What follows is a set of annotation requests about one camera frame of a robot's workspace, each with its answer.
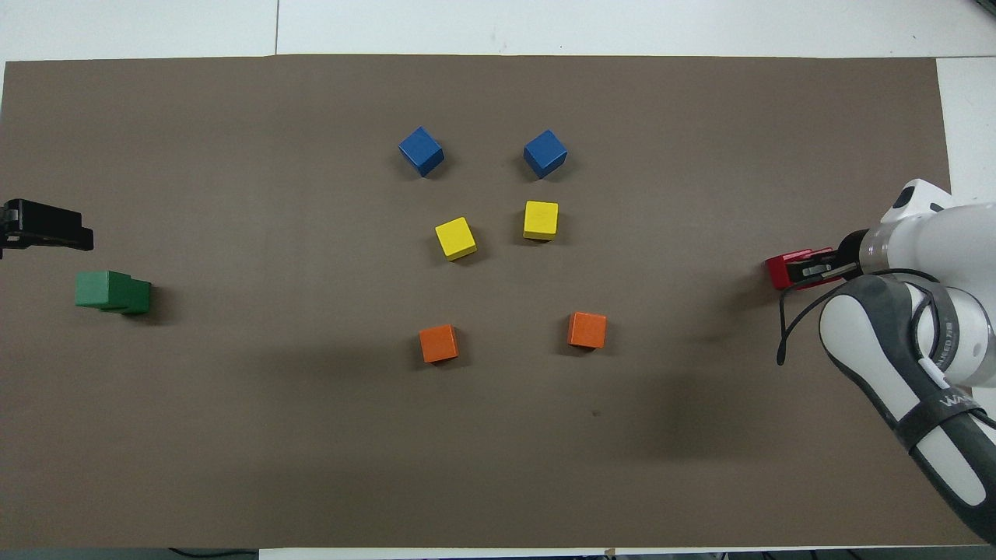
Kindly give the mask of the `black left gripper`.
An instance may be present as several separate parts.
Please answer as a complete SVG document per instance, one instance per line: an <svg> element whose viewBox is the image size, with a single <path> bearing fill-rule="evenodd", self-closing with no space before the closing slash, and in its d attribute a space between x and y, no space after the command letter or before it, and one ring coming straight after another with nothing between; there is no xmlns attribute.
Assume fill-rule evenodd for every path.
<svg viewBox="0 0 996 560"><path fill-rule="evenodd" d="M93 231L82 224L82 213L11 199L1 208L1 258L5 250L31 246L56 246L90 251L95 248Z"/></svg>

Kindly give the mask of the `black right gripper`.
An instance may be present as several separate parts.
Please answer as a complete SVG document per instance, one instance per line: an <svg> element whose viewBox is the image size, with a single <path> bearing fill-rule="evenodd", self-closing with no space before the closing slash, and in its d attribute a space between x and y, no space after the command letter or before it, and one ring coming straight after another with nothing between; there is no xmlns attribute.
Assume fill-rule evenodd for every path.
<svg viewBox="0 0 996 560"><path fill-rule="evenodd" d="M787 286L812 282L827 283L841 277L843 280L853 280L868 273L861 264L864 255L864 238L868 228L856 230L847 234L840 241L835 254L787 254L785 256L785 276ZM837 268L844 271L835 272Z"/></svg>

